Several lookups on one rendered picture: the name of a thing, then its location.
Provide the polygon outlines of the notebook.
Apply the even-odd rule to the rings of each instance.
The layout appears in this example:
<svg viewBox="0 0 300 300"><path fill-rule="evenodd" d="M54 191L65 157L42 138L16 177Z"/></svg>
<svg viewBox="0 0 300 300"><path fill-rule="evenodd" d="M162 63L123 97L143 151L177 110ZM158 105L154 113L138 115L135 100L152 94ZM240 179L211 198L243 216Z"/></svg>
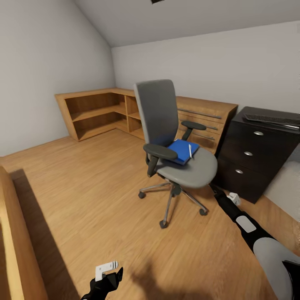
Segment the notebook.
<svg viewBox="0 0 300 300"><path fill-rule="evenodd" d="M287 124L283 124L283 125L293 127L293 128L297 128L297 129L300 128L300 126L293 126L293 125L287 125ZM191 152L191 145L189 145L189 151Z"/></svg>

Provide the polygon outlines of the keyboard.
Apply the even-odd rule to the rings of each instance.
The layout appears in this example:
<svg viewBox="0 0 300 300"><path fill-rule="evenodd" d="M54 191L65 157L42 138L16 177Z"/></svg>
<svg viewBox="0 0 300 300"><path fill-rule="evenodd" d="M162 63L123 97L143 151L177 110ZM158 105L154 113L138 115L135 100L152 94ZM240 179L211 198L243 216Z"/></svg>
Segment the keyboard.
<svg viewBox="0 0 300 300"><path fill-rule="evenodd" d="M256 121L263 121L263 122L270 122L278 125L293 125L293 126L300 126L299 119L289 119L289 118L282 118L282 117L272 117L272 116L263 116L263 115L252 115L252 114L244 114L247 120L256 120Z"/></svg>

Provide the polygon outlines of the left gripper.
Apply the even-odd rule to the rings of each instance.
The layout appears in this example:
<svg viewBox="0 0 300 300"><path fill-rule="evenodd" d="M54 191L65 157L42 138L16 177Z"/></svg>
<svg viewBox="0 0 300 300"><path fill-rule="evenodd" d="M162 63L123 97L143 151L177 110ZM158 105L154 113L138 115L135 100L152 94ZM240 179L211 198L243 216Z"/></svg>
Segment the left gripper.
<svg viewBox="0 0 300 300"><path fill-rule="evenodd" d="M114 290L117 290L119 282L123 277L123 267L116 273L107 274L105 278L100 281L95 281L95 278L90 282L90 290L94 288L99 288L103 293L103 300L105 300L106 295Z"/></svg>

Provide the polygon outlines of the swivel chair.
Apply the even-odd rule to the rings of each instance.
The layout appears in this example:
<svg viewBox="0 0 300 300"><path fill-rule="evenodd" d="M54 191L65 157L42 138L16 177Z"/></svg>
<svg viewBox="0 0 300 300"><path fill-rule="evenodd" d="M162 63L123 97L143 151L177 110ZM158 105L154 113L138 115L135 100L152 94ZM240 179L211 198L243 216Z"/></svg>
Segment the swivel chair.
<svg viewBox="0 0 300 300"><path fill-rule="evenodd" d="M207 186L216 176L218 158L212 152L199 147L184 165L173 162L178 154L167 148L174 142L179 120L176 104L175 89L171 79L136 82L133 84L140 120L145 136L147 176L158 174L167 183L154 185L139 190L139 198L143 198L144 190L170 186L170 197L167 203L165 217L160 221L161 229L167 227L166 220L171 198L180 192L189 197L200 209L201 215L207 214L207 209L180 185L187 188L199 189ZM181 140L187 141L193 129L206 130L206 126L182 121L187 127Z"/></svg>

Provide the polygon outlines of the folder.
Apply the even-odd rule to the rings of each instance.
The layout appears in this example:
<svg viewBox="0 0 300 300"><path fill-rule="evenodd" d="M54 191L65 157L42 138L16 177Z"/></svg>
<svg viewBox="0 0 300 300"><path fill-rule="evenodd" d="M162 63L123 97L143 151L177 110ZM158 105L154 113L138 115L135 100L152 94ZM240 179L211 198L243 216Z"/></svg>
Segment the folder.
<svg viewBox="0 0 300 300"><path fill-rule="evenodd" d="M189 151L189 145L191 145L191 152ZM178 154L178 158L172 161L184 165L186 161L189 160L191 155L193 155L194 152L199 148L199 145L192 142L176 139L173 143L167 146L167 148L175 151Z"/></svg>

